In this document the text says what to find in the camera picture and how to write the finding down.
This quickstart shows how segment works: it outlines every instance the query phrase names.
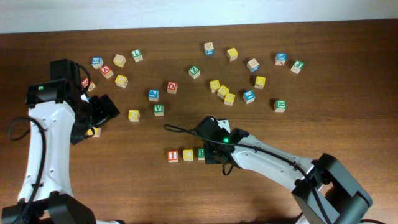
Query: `cube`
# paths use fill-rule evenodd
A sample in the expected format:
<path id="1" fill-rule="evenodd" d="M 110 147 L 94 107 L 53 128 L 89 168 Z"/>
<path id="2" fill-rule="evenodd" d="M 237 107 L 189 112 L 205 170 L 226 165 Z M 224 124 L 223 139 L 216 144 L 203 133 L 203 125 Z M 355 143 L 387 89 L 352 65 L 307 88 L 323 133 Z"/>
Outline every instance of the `cube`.
<path id="1" fill-rule="evenodd" d="M 301 61 L 299 61 L 299 60 L 297 60 L 297 61 L 293 64 L 292 69 L 290 69 L 290 70 L 291 70 L 292 72 L 296 73 L 296 74 L 299 74 L 299 72 L 301 71 L 301 69 L 303 69 L 303 66 L 304 66 L 304 63 L 301 62 Z"/>
<path id="2" fill-rule="evenodd" d="M 193 161 L 193 150 L 192 149 L 184 150 L 183 155 L 184 155 L 184 161 Z"/>
<path id="3" fill-rule="evenodd" d="M 226 56 L 228 57 L 229 61 L 235 60 L 238 58 L 238 51 L 233 47 L 226 51 Z"/>
<path id="4" fill-rule="evenodd" d="M 232 106 L 234 104 L 235 94 L 227 93 L 224 99 L 224 104 Z"/>
<path id="5" fill-rule="evenodd" d="M 286 54 L 285 53 L 277 53 L 275 56 L 275 64 L 276 65 L 284 65 L 286 62 Z"/>
<path id="6" fill-rule="evenodd" d="M 283 113 L 286 110 L 286 101 L 277 100 L 274 105 L 275 112 Z"/>
<path id="7" fill-rule="evenodd" d="M 256 59 L 252 59 L 252 60 L 248 61 L 247 67 L 250 72 L 255 72 L 259 69 L 260 65 Z"/>
<path id="8" fill-rule="evenodd" d="M 124 75 L 117 75 L 114 82 L 117 84 L 118 87 L 125 88 L 129 80 L 127 80 L 127 77 L 125 77 Z"/>
<path id="9" fill-rule="evenodd" d="M 200 70 L 198 67 L 193 66 L 192 68 L 189 69 L 188 74 L 193 78 L 196 79 L 200 75 Z"/>
<path id="10" fill-rule="evenodd" d="M 169 82 L 167 84 L 167 93 L 176 94 L 178 85 L 175 82 Z"/>
<path id="11" fill-rule="evenodd" d="M 205 160 L 205 150 L 198 149 L 198 160 Z"/>
<path id="12" fill-rule="evenodd" d="M 229 88 L 226 88 L 224 85 L 222 85 L 218 90 L 217 90 L 217 96 L 221 97 L 221 99 L 225 98 L 225 95 L 229 93 Z"/>
<path id="13" fill-rule="evenodd" d="M 123 55 L 116 55 L 113 59 L 113 63 L 119 67 L 124 66 L 124 64 L 126 63 L 126 58 Z"/>
<path id="14" fill-rule="evenodd" d="M 212 42 L 205 43 L 205 54 L 213 55 L 214 54 L 214 45 Z"/>
<path id="15" fill-rule="evenodd" d="M 220 88 L 220 82 L 218 80 L 213 80 L 210 81 L 210 91 L 212 93 L 217 92 L 217 90 Z"/>
<path id="16" fill-rule="evenodd" d="M 149 99 L 149 101 L 158 102 L 159 101 L 159 90 L 149 90 L 148 99 Z"/>
<path id="17" fill-rule="evenodd" d="M 81 85 L 83 88 L 86 88 L 88 85 L 88 78 L 85 78 L 83 81 L 81 81 Z M 93 81 L 90 81 L 90 86 L 88 87 L 88 91 L 92 91 L 95 88 L 95 84 Z"/>
<path id="18" fill-rule="evenodd" d="M 104 65 L 100 70 L 101 74 L 105 76 L 105 78 L 109 79 L 113 75 L 113 72 L 111 70 L 111 67 Z"/>
<path id="19" fill-rule="evenodd" d="M 167 160 L 169 162 L 178 162 L 178 151 L 167 152 Z"/>
<path id="20" fill-rule="evenodd" d="M 265 84 L 266 84 L 265 77 L 260 77 L 260 76 L 256 77 L 256 84 L 254 85 L 255 88 L 263 89 Z"/>
<path id="21" fill-rule="evenodd" d="M 163 116 L 164 115 L 163 105 L 154 105 L 154 113 L 155 116 Z"/>
<path id="22" fill-rule="evenodd" d="M 131 55 L 132 55 L 134 61 L 136 61 L 136 62 L 139 62 L 139 61 L 141 61 L 141 60 L 144 59 L 144 58 L 142 57 L 141 51 L 140 51 L 139 49 L 133 50 L 133 51 L 131 52 Z"/>
<path id="23" fill-rule="evenodd" d="M 91 65 L 95 69 L 100 69 L 104 65 L 104 61 L 102 60 L 101 57 L 93 57 L 93 59 L 91 60 Z"/>
<path id="24" fill-rule="evenodd" d="M 131 122 L 139 122 L 139 115 L 138 110 L 129 110 L 129 120 Z"/>
<path id="25" fill-rule="evenodd" d="M 243 93 L 243 100 L 246 104 L 253 102 L 255 98 L 256 96 L 254 95 L 252 90 Z"/>
<path id="26" fill-rule="evenodd" d="M 92 137 L 100 137 L 101 136 L 101 128 L 93 128 L 93 129 L 94 129 L 95 134 L 93 135 L 93 131 L 91 129 L 89 129 L 87 131 L 87 135 L 88 136 L 92 135 Z"/>

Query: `white background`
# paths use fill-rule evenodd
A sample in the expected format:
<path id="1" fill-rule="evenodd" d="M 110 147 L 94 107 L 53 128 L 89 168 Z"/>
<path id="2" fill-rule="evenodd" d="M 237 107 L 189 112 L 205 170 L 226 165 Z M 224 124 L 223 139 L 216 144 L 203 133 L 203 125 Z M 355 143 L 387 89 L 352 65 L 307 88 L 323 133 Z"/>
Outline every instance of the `white background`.
<path id="1" fill-rule="evenodd" d="M 398 0 L 0 0 L 0 33 L 398 17 Z"/>

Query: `letter on block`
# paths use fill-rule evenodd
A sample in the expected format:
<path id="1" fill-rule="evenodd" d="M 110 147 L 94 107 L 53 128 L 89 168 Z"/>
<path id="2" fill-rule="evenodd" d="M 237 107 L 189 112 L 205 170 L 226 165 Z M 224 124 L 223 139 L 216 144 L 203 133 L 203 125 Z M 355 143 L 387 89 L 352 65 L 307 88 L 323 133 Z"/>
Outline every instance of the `letter on block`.
<path id="1" fill-rule="evenodd" d="M 256 77 L 256 84 L 254 85 L 254 87 L 263 89 L 265 84 L 266 84 L 265 77 Z"/>
<path id="2" fill-rule="evenodd" d="M 198 149 L 198 160 L 205 160 L 205 150 Z"/>
<path id="3" fill-rule="evenodd" d="M 154 105 L 154 113 L 155 116 L 163 116 L 164 115 L 163 105 Z"/>
<path id="4" fill-rule="evenodd" d="M 229 93 L 229 88 L 226 88 L 224 85 L 222 85 L 218 91 L 217 91 L 217 96 L 221 97 L 222 99 L 225 98 L 225 95 Z"/>
<path id="5" fill-rule="evenodd" d="M 301 69 L 303 69 L 304 63 L 297 60 L 294 65 L 292 66 L 292 69 L 290 69 L 292 72 L 299 74 L 299 72 L 301 71 Z"/>
<path id="6" fill-rule="evenodd" d="M 134 61 L 136 61 L 136 62 L 139 62 L 139 61 L 141 61 L 141 60 L 144 59 L 144 58 L 142 57 L 141 51 L 140 51 L 139 49 L 133 50 L 133 51 L 131 52 L 131 55 L 132 55 Z"/>
<path id="7" fill-rule="evenodd" d="M 214 45 L 212 42 L 205 43 L 205 54 L 206 55 L 213 55 L 214 54 Z"/>
<path id="8" fill-rule="evenodd" d="M 218 80 L 210 81 L 210 90 L 212 93 L 217 92 L 219 88 L 220 88 L 220 82 Z"/>
<path id="9" fill-rule="evenodd" d="M 234 104 L 235 94 L 227 93 L 224 99 L 224 104 L 232 106 Z"/>
<path id="10" fill-rule="evenodd" d="M 149 90 L 148 99 L 149 99 L 149 101 L 158 102 L 159 101 L 159 90 Z"/>
<path id="11" fill-rule="evenodd" d="M 89 129 L 87 131 L 87 135 L 91 136 L 93 135 L 93 137 L 100 137 L 101 136 L 101 128 L 94 128 L 95 134 L 93 135 L 93 131 L 91 129 Z"/>
<path id="12" fill-rule="evenodd" d="M 167 153 L 167 160 L 169 162 L 178 162 L 178 151 L 169 151 Z"/>
<path id="13" fill-rule="evenodd" d="M 200 70 L 198 67 L 193 66 L 192 68 L 189 69 L 188 74 L 193 78 L 196 79 L 200 75 Z"/>
<path id="14" fill-rule="evenodd" d="M 171 93 L 171 94 L 176 94 L 177 93 L 177 83 L 175 82 L 169 82 L 167 84 L 167 93 Z"/>
<path id="15" fill-rule="evenodd" d="M 238 58 L 238 51 L 233 47 L 226 51 L 226 56 L 228 57 L 229 61 L 235 60 Z"/>
<path id="16" fill-rule="evenodd" d="M 112 75 L 113 72 L 111 70 L 111 67 L 104 65 L 104 67 L 102 67 L 100 70 L 101 74 L 103 74 L 105 76 L 105 78 L 109 79 Z"/>
<path id="17" fill-rule="evenodd" d="M 184 150 L 184 161 L 193 161 L 193 150 L 192 149 Z"/>
<path id="18" fill-rule="evenodd" d="M 139 111 L 138 110 L 129 110 L 129 120 L 131 122 L 139 122 Z"/>
<path id="19" fill-rule="evenodd" d="M 86 88 L 88 85 L 88 78 L 85 78 L 83 81 L 81 81 L 81 85 L 83 88 Z M 93 81 L 90 81 L 90 86 L 88 87 L 88 91 L 92 91 L 95 88 L 95 84 Z"/>
<path id="20" fill-rule="evenodd" d="M 275 112 L 282 113 L 286 110 L 286 101 L 277 100 L 274 105 Z"/>
<path id="21" fill-rule="evenodd" d="M 251 90 L 243 93 L 243 100 L 246 104 L 253 102 L 255 98 L 256 96 Z"/>
<path id="22" fill-rule="evenodd" d="M 275 56 L 275 64 L 276 65 L 284 65 L 286 62 L 286 54 L 285 53 L 277 53 Z"/>
<path id="23" fill-rule="evenodd" d="M 123 87 L 125 88 L 127 86 L 127 83 L 129 82 L 129 80 L 127 80 L 127 77 L 123 76 L 123 75 L 118 75 L 114 81 L 118 87 Z"/>
<path id="24" fill-rule="evenodd" d="M 91 60 L 91 65 L 95 69 L 100 69 L 104 65 L 104 61 L 102 60 L 101 57 L 93 57 L 93 59 Z"/>
<path id="25" fill-rule="evenodd" d="M 250 61 L 248 61 L 248 69 L 250 72 L 255 72 L 259 69 L 260 65 L 259 63 L 256 61 L 256 59 L 252 59 Z"/>
<path id="26" fill-rule="evenodd" d="M 126 58 L 123 55 L 116 55 L 113 59 L 113 63 L 119 67 L 124 66 L 124 64 L 126 63 Z"/>

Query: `brown tabletop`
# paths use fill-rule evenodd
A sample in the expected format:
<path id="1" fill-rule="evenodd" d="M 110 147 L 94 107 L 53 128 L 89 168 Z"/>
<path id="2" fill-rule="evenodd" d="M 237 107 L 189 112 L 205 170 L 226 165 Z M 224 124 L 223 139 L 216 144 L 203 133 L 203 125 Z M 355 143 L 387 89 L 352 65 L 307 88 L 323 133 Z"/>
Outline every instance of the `brown tabletop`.
<path id="1" fill-rule="evenodd" d="M 127 223 L 237 223 L 292 218 L 300 213 L 290 192 L 248 170 L 225 177 L 220 165 L 195 156 L 184 162 L 183 149 L 203 146 L 187 134 L 170 133 L 163 124 L 194 128 L 206 115 L 229 119 L 231 128 L 299 156 L 337 157 L 373 198 L 365 218 L 398 220 L 398 21 L 311 22 L 171 29 L 97 30 L 0 35 L 0 207 L 14 205 L 24 180 L 29 137 L 7 138 L 9 122 L 27 115 L 27 87 L 49 80 L 49 62 L 69 58 L 84 65 L 96 85 L 89 96 L 108 94 L 121 114 L 102 127 L 101 137 L 70 147 L 74 197 L 102 220 Z M 203 44 L 215 54 L 205 56 Z M 226 50 L 235 47 L 237 60 Z M 144 60 L 134 62 L 140 48 Z M 287 53 L 284 66 L 276 52 Z M 123 68 L 113 57 L 126 57 Z M 109 80 L 91 66 L 100 56 L 115 75 Z M 253 87 L 248 60 L 267 78 Z M 305 63 L 296 75 L 295 60 Z M 192 79 L 196 65 L 201 75 Z M 127 76 L 126 88 L 116 75 Z M 219 79 L 236 94 L 233 106 L 211 93 Z M 178 83 L 176 95 L 166 83 Z M 155 117 L 149 89 L 159 89 L 164 116 Z M 244 90 L 256 99 L 246 105 Z M 286 100 L 284 113 L 272 102 Z M 139 110 L 141 120 L 128 120 Z M 167 151 L 180 162 L 168 163 Z"/>

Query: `table surface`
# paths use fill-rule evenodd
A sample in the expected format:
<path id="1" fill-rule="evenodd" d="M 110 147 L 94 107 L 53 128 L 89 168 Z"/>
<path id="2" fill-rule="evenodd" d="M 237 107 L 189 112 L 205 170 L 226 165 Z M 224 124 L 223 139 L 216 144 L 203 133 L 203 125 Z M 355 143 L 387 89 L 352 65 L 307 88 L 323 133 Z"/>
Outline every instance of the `table surface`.
<path id="1" fill-rule="evenodd" d="M 398 220 L 398 21 L 309 22 L 247 26 L 126 29 L 0 35 L 0 207 L 16 204 L 24 180 L 29 137 L 7 139 L 9 122 L 27 114 L 27 87 L 49 80 L 49 62 L 69 58 L 84 65 L 96 85 L 89 96 L 108 94 L 121 114 L 102 127 L 101 137 L 70 147 L 74 197 L 102 220 L 127 223 L 237 223 L 292 218 L 300 213 L 290 192 L 248 170 L 225 177 L 204 161 L 170 164 L 167 151 L 198 149 L 199 139 L 167 132 L 163 124 L 193 128 L 206 115 L 229 119 L 258 139 L 292 154 L 337 157 L 373 198 L 365 215 Z M 203 44 L 215 54 L 205 56 Z M 226 50 L 236 47 L 237 60 Z M 140 48 L 144 60 L 134 62 Z M 284 66 L 274 65 L 286 52 Z M 112 62 L 126 57 L 123 68 Z M 109 80 L 91 65 L 101 56 L 115 75 Z M 246 68 L 255 58 L 260 68 Z M 305 63 L 300 74 L 292 62 Z M 201 75 L 192 79 L 196 65 Z M 126 88 L 116 86 L 127 76 Z M 252 77 L 267 78 L 263 90 Z M 219 79 L 236 94 L 233 106 L 209 90 Z M 166 92 L 178 82 L 176 95 Z M 149 89 L 159 89 L 165 115 L 155 117 Z M 246 105 L 244 90 L 256 100 Z M 287 101 L 274 113 L 275 99 Z M 131 123 L 129 110 L 141 120 Z"/>

